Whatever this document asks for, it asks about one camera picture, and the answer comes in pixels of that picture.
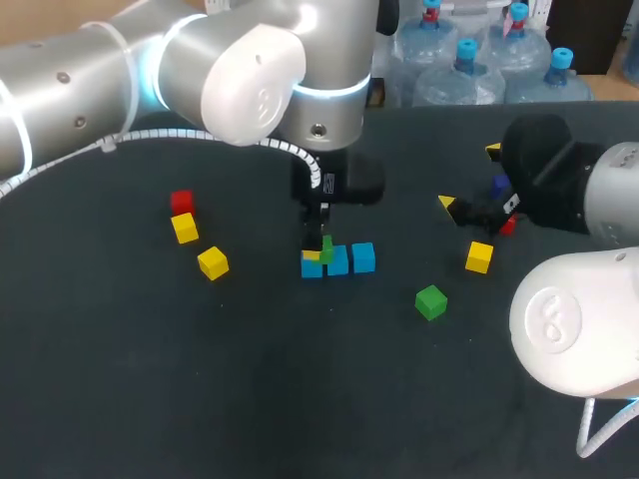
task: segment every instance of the cable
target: cable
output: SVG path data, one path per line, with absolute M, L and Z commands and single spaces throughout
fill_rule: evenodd
M 96 143 L 89 145 L 88 147 L 83 148 L 82 150 L 78 150 L 77 152 L 72 153 L 71 155 L 67 155 L 66 157 L 60 158 L 55 162 L 47 163 L 38 168 L 35 168 L 29 171 L 26 175 L 21 174 L 17 175 L 6 183 L 0 185 L 0 200 L 9 195 L 9 193 L 13 192 L 20 185 L 23 185 L 26 181 L 32 179 L 33 177 L 39 175 L 40 173 L 48 170 L 56 165 L 61 164 L 71 158 L 82 155 L 83 153 L 90 152 L 92 150 L 97 150 L 98 148 L 103 148 L 108 143 L 115 143 L 116 139 L 119 137 L 118 135 L 109 135 L 101 140 L 98 140 Z M 137 140 L 153 140 L 157 138 L 185 138 L 189 140 L 203 140 L 207 142 L 219 142 L 217 138 L 207 132 L 203 132 L 201 130 L 187 130 L 187 129 L 178 129 L 178 128 L 163 128 L 156 130 L 141 130 L 138 132 L 129 132 L 126 135 L 120 138 L 120 142 L 134 142 Z M 300 147 L 292 145 L 287 142 L 283 142 L 280 140 L 273 139 L 264 139 L 260 142 L 256 143 L 256 146 L 272 148 L 275 150 L 280 150 L 285 153 L 289 153 L 299 158 L 303 162 L 305 162 L 309 169 L 311 170 L 311 186 L 313 188 L 317 188 L 321 182 L 321 170 L 318 165 L 318 161 L 313 155 L 309 152 L 303 150 Z
M 581 416 L 579 435 L 577 436 L 577 454 L 584 459 L 599 449 L 619 429 L 635 417 L 639 416 L 639 399 L 628 404 L 615 414 L 612 419 L 610 419 L 606 425 L 599 430 L 599 432 L 588 440 L 590 423 L 594 412 L 595 400 L 592 398 L 586 399 L 586 403 L 583 407 L 583 415 Z

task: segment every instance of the blue small block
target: blue small block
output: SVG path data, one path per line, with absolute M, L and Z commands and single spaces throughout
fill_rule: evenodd
M 348 274 L 348 251 L 346 246 L 332 247 L 332 262 L 326 268 L 329 276 L 344 276 Z
M 320 262 L 304 259 L 303 253 L 300 255 L 300 261 L 302 262 L 302 277 L 304 279 L 323 276 L 323 266 Z
M 360 242 L 352 249 L 352 271 L 355 273 L 375 271 L 375 250 L 372 242 Z
M 495 175 L 492 177 L 492 189 L 490 190 L 490 197 L 496 200 L 501 194 L 510 188 L 510 180 L 507 175 Z

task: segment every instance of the blue bottle cap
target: blue bottle cap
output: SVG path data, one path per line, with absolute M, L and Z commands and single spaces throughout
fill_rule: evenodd
M 566 70 L 570 68 L 574 54 L 569 48 L 555 48 L 552 51 L 552 60 L 550 60 L 550 66 L 559 70 Z
M 528 5 L 525 3 L 513 3 L 510 5 L 510 16 L 515 22 L 521 22 L 528 17 Z
M 477 42 L 472 38 L 462 38 L 457 42 L 457 58 L 460 60 L 474 60 L 477 55 Z

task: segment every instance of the dark cloth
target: dark cloth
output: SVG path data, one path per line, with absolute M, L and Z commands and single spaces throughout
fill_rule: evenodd
M 335 244 L 373 242 L 370 275 L 300 278 L 281 152 L 142 141 L 27 182 L 0 202 L 0 475 L 636 477 L 639 422 L 579 459 L 583 400 L 537 384 L 510 344 L 526 274 L 595 245 L 520 222 L 472 273 L 470 242 L 488 238 L 437 200 L 490 189 L 484 147 L 524 112 L 562 115 L 581 141 L 639 141 L 636 104 L 373 112 L 355 148 L 385 163 L 385 198 L 331 223 Z M 200 231 L 186 245 L 180 189 Z M 211 283 L 196 256 L 213 245 L 231 271 Z M 448 311 L 428 323 L 414 299 L 430 284 Z M 593 427 L 622 406 L 600 402 Z

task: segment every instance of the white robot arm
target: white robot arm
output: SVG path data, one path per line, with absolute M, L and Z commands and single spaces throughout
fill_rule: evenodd
M 529 130 L 530 122 L 538 128 Z M 639 144 L 604 151 L 572 141 L 563 122 L 533 118 L 511 127 L 501 154 L 521 191 L 518 207 L 534 223 L 617 248 L 540 264 L 510 308 L 512 344 L 526 370 L 555 391 L 586 398 L 577 453 L 587 457 L 639 415 Z M 633 402 L 588 439 L 595 398 Z
M 170 110 L 236 146 L 276 127 L 339 150 L 362 125 L 379 3 L 257 0 L 207 16 L 140 0 L 109 22 L 0 50 L 0 180 Z

